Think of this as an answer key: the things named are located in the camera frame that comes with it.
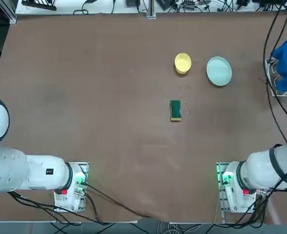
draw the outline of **brown table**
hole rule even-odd
[[[278,18],[269,48],[285,16]],[[283,143],[260,80],[272,20],[271,13],[21,19],[10,27],[0,61],[0,98],[11,114],[1,145],[89,161],[90,183],[143,214],[212,222],[216,162],[243,160]],[[281,42],[286,38],[287,28]],[[179,52],[192,58],[184,78],[173,67]],[[206,78],[212,56],[232,66],[232,80],[224,88]],[[189,114],[182,109],[179,123],[169,121],[174,99],[185,99],[190,108]],[[287,108],[287,98],[283,103]],[[273,106],[287,135],[287,118],[274,100]],[[27,196],[53,202],[47,191]],[[138,218],[93,197],[103,220]],[[272,202],[287,224],[287,194],[275,195]],[[0,220],[52,220],[6,194],[0,203]],[[84,214],[94,217],[91,205]],[[236,218],[227,215],[228,221]]]

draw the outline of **black cable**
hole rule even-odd
[[[54,209],[59,209],[59,210],[63,210],[63,211],[67,211],[67,212],[69,212],[69,213],[71,213],[71,214],[73,214],[73,215],[75,215],[75,216],[77,216],[77,217],[81,217],[81,218],[84,218],[84,219],[87,219],[87,220],[89,220],[89,221],[92,221],[92,222],[95,222],[95,223],[98,223],[98,224],[101,224],[101,223],[99,223],[98,221],[96,221],[96,220],[93,220],[93,219],[91,219],[91,218],[88,218],[88,217],[86,217],[86,216],[84,216],[84,215],[80,215],[80,214],[78,214],[78,213],[75,213],[75,212],[73,212],[73,211],[71,211],[71,210],[68,210],[68,209],[65,209],[65,208],[63,208],[63,207],[59,207],[59,206],[55,206],[55,205],[48,205],[48,204],[43,204],[43,203],[40,203],[40,202],[36,202],[36,201],[33,201],[33,200],[30,200],[30,199],[27,199],[27,198],[25,198],[25,197],[22,197],[20,194],[17,194],[19,197],[16,197],[16,198],[18,198],[18,199],[21,199],[21,200],[23,200],[23,201],[27,201],[27,202],[30,202],[30,203],[33,203],[33,204],[36,204],[37,206],[44,206],[44,207],[51,207],[51,208],[54,208]],[[62,214],[60,214],[59,212],[56,212],[56,211],[54,211],[54,210],[51,210],[51,211],[53,211],[53,212],[55,212],[55,213],[57,213],[57,214],[59,214],[60,216],[62,216],[63,218],[64,218],[64,216],[62,215]]]
[[[208,9],[208,11],[211,12],[211,11],[210,11],[210,6],[207,4],[206,0],[203,0],[203,2],[204,2],[204,4],[206,5],[206,8]]]
[[[50,223],[52,226],[54,226],[58,231],[56,231],[54,234],[57,234],[58,232],[62,232],[62,233],[64,233],[64,234],[68,234],[68,233],[66,233],[63,229],[64,228],[66,228],[66,227],[68,227],[68,226],[70,226],[70,224],[67,224],[67,225],[65,225],[64,227],[62,227],[62,228],[58,228],[56,225],[54,225],[53,223]]]
[[[85,194],[85,196],[88,198],[88,200],[90,201],[91,205],[93,206],[93,210],[94,210],[94,213],[95,213],[95,216],[96,216],[96,219],[99,223],[101,223],[102,225],[109,225],[110,223],[103,223],[100,218],[99,218],[99,215],[97,213],[97,210],[96,210],[96,206],[95,206],[95,203],[93,201],[93,199],[91,199],[90,195],[88,194]]]
[[[144,7],[145,7],[146,11],[148,12],[149,10],[148,10],[147,5],[145,4],[144,0],[143,0],[143,4],[144,4]]]
[[[100,230],[99,232],[96,232],[96,233],[94,233],[94,234],[100,234],[100,233],[104,232],[105,230],[111,228],[114,224],[115,224],[115,223],[112,223],[111,225],[105,227],[104,229],[102,229],[102,230]]]
[[[98,190],[97,188],[95,188],[95,187],[93,187],[93,186],[91,186],[91,185],[89,185],[89,184],[87,184],[87,183],[85,183],[85,182],[83,182],[83,183],[81,183],[81,184],[82,184],[82,185],[86,185],[86,186],[88,186],[89,188],[95,190],[96,192],[100,193],[100,194],[103,195],[104,197],[106,197],[106,198],[108,198],[109,200],[113,201],[115,204],[117,204],[117,205],[123,207],[124,209],[130,211],[131,213],[133,213],[133,214],[135,214],[135,215],[138,215],[138,216],[143,217],[143,218],[151,218],[150,216],[147,216],[147,215],[144,215],[144,214],[140,214],[140,213],[138,213],[138,212],[132,210],[131,208],[128,208],[127,206],[121,204],[120,202],[114,200],[113,198],[111,198],[111,197],[109,197],[108,195],[104,194],[103,192],[101,192],[101,191]]]
[[[282,5],[280,5],[280,7],[278,8],[278,11],[277,11],[277,13],[276,13],[276,15],[275,15],[275,18],[274,18],[274,20],[273,20],[273,22],[272,22],[272,24],[271,24],[271,26],[270,26],[270,28],[269,28],[269,31],[268,31],[268,34],[267,34],[267,37],[266,37],[266,40],[265,40],[264,50],[263,50],[263,69],[264,69],[264,72],[265,72],[265,76],[266,76],[266,80],[267,80],[268,85],[269,85],[270,88],[272,89],[272,91],[273,91],[273,93],[274,93],[274,96],[275,96],[277,102],[279,103],[280,107],[282,108],[282,110],[284,111],[285,115],[287,116],[287,111],[286,111],[286,109],[284,108],[284,106],[282,105],[282,103],[280,102],[279,98],[277,97],[277,95],[276,95],[276,93],[275,93],[275,91],[274,91],[274,89],[273,89],[273,87],[272,87],[272,85],[271,85],[271,82],[270,82],[270,80],[269,80],[270,78],[267,76],[266,65],[265,65],[265,63],[266,63],[266,61],[265,61],[266,46],[267,46],[267,43],[268,43],[268,39],[269,39],[271,30],[272,30],[272,28],[273,28],[273,26],[274,26],[274,24],[275,24],[275,22],[276,22],[276,19],[277,19],[279,13],[280,13],[281,7],[282,7]],[[286,17],[285,23],[284,23],[284,25],[283,25],[283,28],[282,28],[282,30],[281,30],[281,32],[280,32],[280,35],[279,35],[279,37],[278,37],[278,39],[277,39],[277,41],[276,41],[276,43],[275,43],[275,45],[274,45],[274,47],[273,47],[271,53],[270,53],[269,60],[272,58],[272,54],[273,54],[274,50],[276,49],[277,44],[278,44],[278,42],[279,42],[279,40],[280,40],[280,38],[281,38],[281,36],[282,36],[284,30],[285,30],[286,24],[287,24],[287,17]]]
[[[168,13],[171,11],[171,9],[174,7],[174,5],[176,4],[178,0],[175,0],[175,2],[171,5],[171,8],[168,10]]]
[[[198,6],[194,6],[194,7],[197,8],[197,9],[199,9],[199,10],[203,13],[203,11],[201,10],[200,7],[198,7]]]
[[[86,0],[86,1],[83,3],[81,10],[75,10],[75,11],[73,11],[73,15],[75,15],[76,12],[81,12],[83,15],[88,15],[89,12],[88,12],[86,9],[84,9],[84,5],[85,5],[86,3],[88,3],[88,0]]]
[[[113,0],[113,7],[112,7],[112,11],[111,11],[111,14],[113,14],[113,11],[114,11],[114,7],[115,7],[115,1],[116,0]]]
[[[266,92],[267,92],[267,99],[268,99],[268,104],[269,104],[271,115],[272,115],[272,117],[276,123],[276,126],[277,126],[281,136],[283,137],[283,139],[285,140],[285,142],[287,144],[287,138],[286,138],[285,134],[283,133],[283,131],[281,130],[281,127],[277,122],[276,116],[275,116],[274,111],[273,111],[272,106],[271,106],[271,101],[270,101],[270,97],[269,97],[269,90],[268,90],[268,83],[266,84]]]
[[[28,203],[25,203],[25,202],[22,202],[20,200],[18,200],[18,198],[13,195],[14,192],[9,192],[8,194],[11,195],[11,197],[17,201],[18,203],[22,204],[22,205],[25,205],[25,206],[29,206],[29,207],[33,207],[33,208],[36,208],[36,209],[42,209],[44,210],[45,212],[47,212],[50,216],[52,216],[55,220],[57,220],[59,223],[62,223],[57,217],[55,217],[53,214],[49,213],[48,211],[51,211],[51,212],[54,212],[54,213],[57,213],[58,215],[60,215],[67,223],[71,223],[70,221],[68,221],[62,214],[52,210],[52,209],[49,209],[49,208],[44,208],[44,207],[40,207],[39,205],[31,205],[31,204],[28,204]]]
[[[227,2],[227,0],[224,0],[223,6],[222,6],[222,11],[224,11],[224,7],[226,7],[225,2]]]
[[[144,230],[144,229],[142,229],[142,228],[138,227],[137,225],[135,225],[135,224],[133,224],[133,223],[130,223],[130,225],[132,225],[132,226],[134,226],[134,227],[138,228],[140,231],[142,231],[142,232],[144,232],[144,233],[146,233],[146,234],[150,234],[150,233],[149,233],[149,232],[147,232],[146,230]]]
[[[233,11],[233,10],[231,10],[231,7],[230,7],[226,2],[223,2],[223,1],[221,1],[221,0],[216,0],[216,1],[219,1],[219,2],[221,2],[221,3],[225,3],[225,5],[226,5],[227,8],[229,9],[229,11]]]

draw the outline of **white bowl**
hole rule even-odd
[[[206,65],[208,79],[217,86],[227,85],[232,76],[229,62],[222,57],[211,58]]]

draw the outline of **green sponge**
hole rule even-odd
[[[181,101],[179,100],[172,100],[170,102],[171,108],[171,121],[178,122],[182,120],[181,116]]]

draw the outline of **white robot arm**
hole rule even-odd
[[[16,190],[53,190],[55,205],[84,210],[86,163],[64,162],[55,156],[25,155],[0,147],[0,193]]]
[[[287,189],[287,145],[252,153],[243,162],[229,163],[223,174],[223,185],[231,212],[244,213],[255,201],[256,190]]]

